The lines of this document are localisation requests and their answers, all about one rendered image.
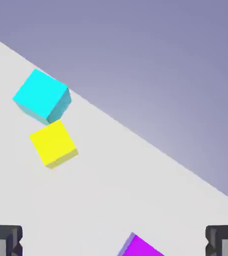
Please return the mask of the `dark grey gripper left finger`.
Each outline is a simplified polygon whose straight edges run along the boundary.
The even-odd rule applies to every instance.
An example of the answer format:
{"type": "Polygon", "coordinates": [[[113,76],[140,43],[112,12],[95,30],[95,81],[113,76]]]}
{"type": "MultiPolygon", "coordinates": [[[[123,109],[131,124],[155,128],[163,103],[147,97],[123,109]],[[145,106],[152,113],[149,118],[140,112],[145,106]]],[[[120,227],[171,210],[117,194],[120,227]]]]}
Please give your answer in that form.
{"type": "Polygon", "coordinates": [[[22,238],[20,225],[0,225],[0,256],[23,256],[22,238]]]}

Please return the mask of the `small magenta cube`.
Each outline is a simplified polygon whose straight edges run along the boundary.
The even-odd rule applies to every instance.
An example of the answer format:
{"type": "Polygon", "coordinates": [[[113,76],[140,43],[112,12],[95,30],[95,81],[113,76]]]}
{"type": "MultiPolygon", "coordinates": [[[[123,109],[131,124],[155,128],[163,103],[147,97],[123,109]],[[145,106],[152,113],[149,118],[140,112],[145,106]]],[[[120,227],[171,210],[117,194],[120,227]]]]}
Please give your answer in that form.
{"type": "Polygon", "coordinates": [[[117,256],[164,256],[135,233],[131,233],[117,256]]]}

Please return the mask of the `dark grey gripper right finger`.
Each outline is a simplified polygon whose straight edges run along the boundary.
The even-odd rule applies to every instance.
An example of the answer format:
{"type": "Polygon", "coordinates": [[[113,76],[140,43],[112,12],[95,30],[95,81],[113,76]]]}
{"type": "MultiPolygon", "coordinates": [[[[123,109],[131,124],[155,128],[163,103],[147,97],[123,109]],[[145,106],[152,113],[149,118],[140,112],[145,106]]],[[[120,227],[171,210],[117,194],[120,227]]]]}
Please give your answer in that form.
{"type": "Polygon", "coordinates": [[[205,256],[228,256],[228,225],[208,225],[205,238],[205,256]]]}

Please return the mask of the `small cyan cube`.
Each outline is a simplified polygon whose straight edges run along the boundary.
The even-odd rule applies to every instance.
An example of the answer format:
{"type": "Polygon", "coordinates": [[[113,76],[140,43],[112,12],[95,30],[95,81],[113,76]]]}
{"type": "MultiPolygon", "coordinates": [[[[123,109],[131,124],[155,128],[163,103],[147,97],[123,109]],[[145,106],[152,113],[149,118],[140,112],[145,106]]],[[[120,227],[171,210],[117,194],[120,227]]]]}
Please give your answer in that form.
{"type": "Polygon", "coordinates": [[[44,125],[59,120],[72,102],[69,88],[34,69],[12,98],[27,115],[44,125]]]}

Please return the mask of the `small yellow cube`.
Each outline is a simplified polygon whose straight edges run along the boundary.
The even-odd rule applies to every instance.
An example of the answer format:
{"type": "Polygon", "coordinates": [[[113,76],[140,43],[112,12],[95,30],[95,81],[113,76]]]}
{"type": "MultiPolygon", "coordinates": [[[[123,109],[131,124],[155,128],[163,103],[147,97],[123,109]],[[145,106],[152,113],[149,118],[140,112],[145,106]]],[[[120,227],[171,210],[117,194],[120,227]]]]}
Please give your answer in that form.
{"type": "Polygon", "coordinates": [[[43,164],[50,169],[79,154],[60,119],[32,133],[29,137],[43,164]]]}

